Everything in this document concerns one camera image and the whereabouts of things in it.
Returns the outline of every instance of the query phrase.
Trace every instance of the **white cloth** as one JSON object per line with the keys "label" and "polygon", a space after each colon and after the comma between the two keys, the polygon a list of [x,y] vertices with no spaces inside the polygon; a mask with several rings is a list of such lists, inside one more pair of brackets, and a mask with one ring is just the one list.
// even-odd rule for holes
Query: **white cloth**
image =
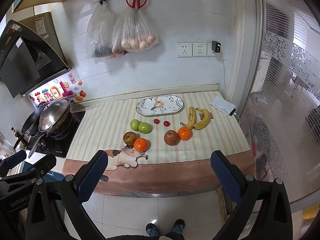
{"label": "white cloth", "polygon": [[166,236],[161,236],[159,240],[172,240],[171,238],[167,238]]}
{"label": "white cloth", "polygon": [[232,112],[232,110],[236,108],[235,105],[224,100],[219,96],[215,97],[214,100],[212,100],[212,102],[210,103],[210,105],[212,105],[219,111],[223,112],[225,115],[229,115]]}

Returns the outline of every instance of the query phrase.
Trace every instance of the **white tile floor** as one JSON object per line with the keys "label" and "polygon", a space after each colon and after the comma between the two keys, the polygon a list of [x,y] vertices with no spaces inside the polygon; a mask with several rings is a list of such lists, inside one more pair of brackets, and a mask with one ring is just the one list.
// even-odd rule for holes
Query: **white tile floor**
{"label": "white tile floor", "polygon": [[[216,191],[167,198],[115,197],[93,193],[83,203],[97,228],[108,238],[119,235],[147,236],[145,227],[154,222],[162,234],[181,218],[186,227],[185,240],[211,240],[221,228]],[[65,224],[71,236],[80,239],[67,214]]]}

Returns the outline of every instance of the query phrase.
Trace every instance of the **kitchen counter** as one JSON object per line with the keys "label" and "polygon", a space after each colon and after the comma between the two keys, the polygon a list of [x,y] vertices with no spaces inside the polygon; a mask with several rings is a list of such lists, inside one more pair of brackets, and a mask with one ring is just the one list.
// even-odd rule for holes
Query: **kitchen counter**
{"label": "kitchen counter", "polygon": [[[30,152],[29,150],[26,150],[27,158],[25,159],[25,161],[30,163],[30,164],[35,164],[42,157],[45,156],[45,154],[35,152],[30,158],[28,158],[29,152]],[[57,164],[56,164],[56,166],[54,166],[53,169],[51,169],[51,171],[54,171],[54,172],[62,174],[63,165],[64,165],[64,162],[65,162],[66,159],[65,158],[60,158],[60,157],[56,157],[56,159],[57,159]]]}
{"label": "kitchen counter", "polygon": [[[244,174],[255,176],[255,160],[242,130],[234,116],[225,116],[210,106],[218,91],[175,94],[183,99],[184,108],[175,114],[160,115],[156,125],[154,116],[141,116],[135,111],[137,99],[117,100],[91,106],[71,143],[62,173],[75,174],[86,164],[97,150],[121,149],[122,136],[130,131],[130,121],[138,119],[152,124],[149,134],[140,134],[149,140],[148,160],[137,159],[137,167],[118,166],[114,171],[105,171],[109,181],[99,181],[95,192],[101,194],[149,193],[167,194],[179,191],[196,191],[215,187],[219,181],[211,169],[210,156],[214,150],[221,150],[232,164]],[[178,130],[180,122],[188,121],[189,106],[207,108],[213,119],[202,130],[193,130],[188,141],[168,146],[163,141],[167,130]],[[163,121],[170,122],[164,127]]]}

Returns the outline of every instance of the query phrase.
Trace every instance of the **frying pan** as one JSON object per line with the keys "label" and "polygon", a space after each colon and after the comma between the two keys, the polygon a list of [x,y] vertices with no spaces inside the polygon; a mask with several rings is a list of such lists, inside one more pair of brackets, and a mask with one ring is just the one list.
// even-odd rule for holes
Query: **frying pan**
{"label": "frying pan", "polygon": [[13,150],[15,150],[19,144],[19,142],[24,138],[26,135],[34,136],[36,135],[38,131],[39,126],[39,117],[44,109],[44,104],[39,104],[38,108],[36,108],[31,115],[27,118],[27,120],[24,122],[22,129],[21,129],[21,135],[16,141],[16,143],[13,146]]}
{"label": "frying pan", "polygon": [[69,112],[70,100],[68,98],[60,98],[48,104],[40,115],[38,126],[40,136],[33,144],[28,158],[34,154],[40,139],[44,135],[54,133],[64,124]]}

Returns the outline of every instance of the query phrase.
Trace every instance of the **pan handle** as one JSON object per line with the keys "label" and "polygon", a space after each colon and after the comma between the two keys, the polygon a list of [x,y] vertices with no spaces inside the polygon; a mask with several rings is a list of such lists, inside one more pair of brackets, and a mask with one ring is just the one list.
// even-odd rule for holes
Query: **pan handle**
{"label": "pan handle", "polygon": [[32,148],[31,148],[31,150],[30,150],[30,152],[29,152],[28,158],[30,158],[30,157],[35,153],[36,148],[37,148],[37,146],[38,146],[38,143],[39,143],[40,139],[42,138],[42,136],[44,136],[44,135],[45,135],[45,133],[42,133],[42,134],[40,135],[40,137],[36,140],[36,142],[33,144]]}
{"label": "pan handle", "polygon": [[22,138],[24,138],[25,134],[23,133],[22,135],[19,136],[19,138],[17,139],[16,143],[13,146],[13,150],[15,150],[19,144],[19,142],[21,142]]}

